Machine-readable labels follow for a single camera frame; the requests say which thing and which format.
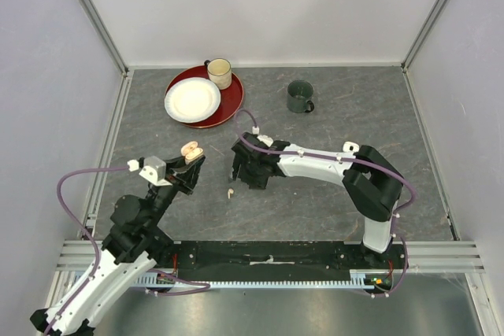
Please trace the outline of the beige earbud charging case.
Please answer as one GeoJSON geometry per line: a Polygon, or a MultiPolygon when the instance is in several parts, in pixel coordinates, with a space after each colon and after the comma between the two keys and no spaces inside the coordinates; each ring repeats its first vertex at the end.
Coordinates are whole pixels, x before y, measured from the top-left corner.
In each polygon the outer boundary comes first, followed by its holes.
{"type": "Polygon", "coordinates": [[[202,156],[204,154],[204,150],[198,145],[196,141],[191,141],[181,147],[180,153],[184,158],[185,163],[189,164],[190,162],[202,156]]]}

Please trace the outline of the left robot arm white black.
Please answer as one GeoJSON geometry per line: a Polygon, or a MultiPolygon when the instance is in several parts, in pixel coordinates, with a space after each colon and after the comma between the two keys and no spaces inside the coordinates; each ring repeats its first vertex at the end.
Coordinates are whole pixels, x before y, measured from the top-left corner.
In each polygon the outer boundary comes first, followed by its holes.
{"type": "Polygon", "coordinates": [[[206,157],[202,149],[169,160],[129,160],[124,170],[148,182],[144,198],[121,196],[113,226],[102,243],[92,242],[94,260],[55,305],[33,312],[30,321],[45,335],[92,335],[104,315],[143,273],[172,261],[174,241],[158,223],[178,193],[193,193],[206,157]]]}

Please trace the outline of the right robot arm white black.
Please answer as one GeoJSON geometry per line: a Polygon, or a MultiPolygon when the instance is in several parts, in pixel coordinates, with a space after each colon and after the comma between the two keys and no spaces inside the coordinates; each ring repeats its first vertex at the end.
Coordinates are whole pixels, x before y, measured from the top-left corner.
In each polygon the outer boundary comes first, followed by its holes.
{"type": "Polygon", "coordinates": [[[271,177],[315,179],[343,187],[365,218],[361,259],[378,268],[389,258],[392,217],[402,194],[402,175],[371,146],[347,142],[341,152],[312,150],[245,132],[232,146],[232,180],[264,190],[271,177]]]}

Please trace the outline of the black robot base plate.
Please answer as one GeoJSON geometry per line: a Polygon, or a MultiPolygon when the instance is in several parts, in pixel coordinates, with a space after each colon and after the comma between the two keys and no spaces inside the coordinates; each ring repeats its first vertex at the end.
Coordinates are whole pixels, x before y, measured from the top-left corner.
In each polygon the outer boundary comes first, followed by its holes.
{"type": "Polygon", "coordinates": [[[341,241],[182,241],[152,251],[159,268],[195,282],[347,281],[352,271],[395,271],[405,265],[402,244],[375,253],[341,241]]]}

